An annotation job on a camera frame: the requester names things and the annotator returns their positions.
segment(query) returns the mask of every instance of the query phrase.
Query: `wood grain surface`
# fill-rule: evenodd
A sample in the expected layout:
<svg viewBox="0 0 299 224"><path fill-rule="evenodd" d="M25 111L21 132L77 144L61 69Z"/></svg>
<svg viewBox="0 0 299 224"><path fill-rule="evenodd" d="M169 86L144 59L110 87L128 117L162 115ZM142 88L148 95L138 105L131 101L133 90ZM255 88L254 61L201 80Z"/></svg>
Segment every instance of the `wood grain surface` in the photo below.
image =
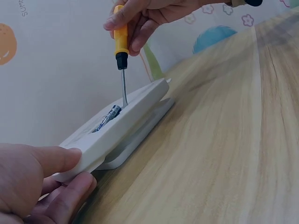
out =
<svg viewBox="0 0 299 224"><path fill-rule="evenodd" d="M85 224L299 223L299 9L167 74L176 104L76 219Z"/></svg>

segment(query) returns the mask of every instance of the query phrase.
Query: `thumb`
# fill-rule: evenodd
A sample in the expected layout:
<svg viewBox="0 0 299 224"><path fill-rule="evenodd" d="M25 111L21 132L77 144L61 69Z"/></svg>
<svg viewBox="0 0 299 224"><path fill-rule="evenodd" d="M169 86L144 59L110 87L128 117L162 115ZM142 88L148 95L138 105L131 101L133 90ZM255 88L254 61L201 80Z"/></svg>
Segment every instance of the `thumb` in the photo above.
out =
<svg viewBox="0 0 299 224"><path fill-rule="evenodd" d="M104 24L104 29L111 31L118 29L129 23L133 17L142 11L147 4L147 0L128 0L126 4L123 4L123 0L119 0L115 6L124 5L124 7L115 14L112 14Z"/></svg>
<svg viewBox="0 0 299 224"><path fill-rule="evenodd" d="M68 171L79 162L82 152L80 149L65 149L62 147L35 147L32 155L39 162L43 177L54 173Z"/></svg>

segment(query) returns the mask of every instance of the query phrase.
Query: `orange fruit print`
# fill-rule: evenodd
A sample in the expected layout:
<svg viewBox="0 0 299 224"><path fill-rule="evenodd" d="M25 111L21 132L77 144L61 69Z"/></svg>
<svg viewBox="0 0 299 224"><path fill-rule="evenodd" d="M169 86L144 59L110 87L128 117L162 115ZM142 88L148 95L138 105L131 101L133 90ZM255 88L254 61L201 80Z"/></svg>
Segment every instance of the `orange fruit print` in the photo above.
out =
<svg viewBox="0 0 299 224"><path fill-rule="evenodd" d="M17 40L13 30L0 23L0 65L8 63L17 52Z"/></svg>

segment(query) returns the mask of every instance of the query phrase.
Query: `white plastic base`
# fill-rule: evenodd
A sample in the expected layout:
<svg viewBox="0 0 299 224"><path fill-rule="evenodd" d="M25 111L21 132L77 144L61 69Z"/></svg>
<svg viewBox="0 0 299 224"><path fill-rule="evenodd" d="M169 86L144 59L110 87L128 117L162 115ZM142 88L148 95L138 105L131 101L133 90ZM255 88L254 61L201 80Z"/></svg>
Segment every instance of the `white plastic base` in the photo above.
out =
<svg viewBox="0 0 299 224"><path fill-rule="evenodd" d="M173 104L174 100L171 98L160 101L154 111L149 113L140 125L137 126L136 131L124 139L111 153L109 153L106 156L105 161L96 168L96 170L115 169L123 164L169 109L171 109Z"/></svg>
<svg viewBox="0 0 299 224"><path fill-rule="evenodd" d="M64 148L79 148L82 157L71 170L57 173L53 178L59 182L73 179L81 172L112 169L121 165L156 123L173 105L173 100L160 101L169 86L160 79L128 95L128 106L120 114L93 132L108 114L113 105L121 105L122 98L105 107L69 138L60 144Z"/></svg>

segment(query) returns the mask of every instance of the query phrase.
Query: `black object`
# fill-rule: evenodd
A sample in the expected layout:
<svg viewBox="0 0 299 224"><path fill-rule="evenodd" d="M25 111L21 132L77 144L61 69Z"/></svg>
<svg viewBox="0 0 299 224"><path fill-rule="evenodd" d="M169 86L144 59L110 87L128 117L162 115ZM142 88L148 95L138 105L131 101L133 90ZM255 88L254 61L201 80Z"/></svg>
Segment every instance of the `black object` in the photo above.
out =
<svg viewBox="0 0 299 224"><path fill-rule="evenodd" d="M128 67L128 54L126 52L119 52L115 55L118 70L127 69Z"/></svg>
<svg viewBox="0 0 299 224"><path fill-rule="evenodd" d="M257 7L260 6L263 2L263 0L244 0L248 5Z"/></svg>

